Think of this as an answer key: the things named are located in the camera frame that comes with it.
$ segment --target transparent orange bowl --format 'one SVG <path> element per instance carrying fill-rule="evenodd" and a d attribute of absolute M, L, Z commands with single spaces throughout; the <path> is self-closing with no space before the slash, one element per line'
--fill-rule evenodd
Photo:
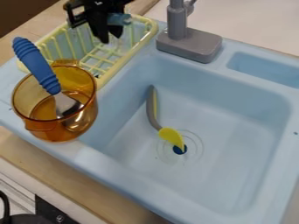
<path fill-rule="evenodd" d="M 25 76 L 12 94 L 12 107 L 24 126 L 35 137 L 49 142 L 65 142 L 79 137 L 94 123 L 98 114 L 96 83 L 93 75 L 79 67 L 76 60 L 57 60 L 52 64 L 62 92 L 80 101 L 84 107 L 58 119 L 54 97 L 32 74 Z"/>

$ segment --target yellow spatula head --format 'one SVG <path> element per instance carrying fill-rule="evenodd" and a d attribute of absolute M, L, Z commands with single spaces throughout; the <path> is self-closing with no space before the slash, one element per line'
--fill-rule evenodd
<path fill-rule="evenodd" d="M 175 129 L 172 128 L 161 128 L 158 135 L 170 144 L 176 145 L 184 152 L 184 138 Z"/>

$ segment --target small compartment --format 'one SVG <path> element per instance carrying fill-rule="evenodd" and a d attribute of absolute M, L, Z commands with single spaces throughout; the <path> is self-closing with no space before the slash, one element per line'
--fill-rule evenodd
<path fill-rule="evenodd" d="M 227 67 L 288 87 L 299 88 L 299 67 L 297 66 L 237 52 L 228 62 Z"/>

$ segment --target blue handle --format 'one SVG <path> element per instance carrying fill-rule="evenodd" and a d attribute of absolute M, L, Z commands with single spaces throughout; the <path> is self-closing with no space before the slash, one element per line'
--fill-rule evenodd
<path fill-rule="evenodd" d="M 130 14 L 110 13 L 108 16 L 109 25 L 130 25 L 132 23 Z"/>
<path fill-rule="evenodd" d="M 14 38 L 13 50 L 20 61 L 38 80 L 39 84 L 50 94 L 56 95 L 61 91 L 59 81 L 46 62 L 39 49 L 26 38 Z"/>

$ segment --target yellow spatula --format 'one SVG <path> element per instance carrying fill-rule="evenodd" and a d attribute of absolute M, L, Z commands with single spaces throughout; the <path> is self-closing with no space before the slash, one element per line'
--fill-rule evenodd
<path fill-rule="evenodd" d="M 182 135 L 173 128 L 163 128 L 156 120 L 156 89 L 154 86 L 149 86 L 149 97 L 146 101 L 146 112 L 149 118 L 150 124 L 154 129 L 158 131 L 158 135 L 170 144 L 176 145 L 183 153 L 184 151 L 184 139 Z"/>

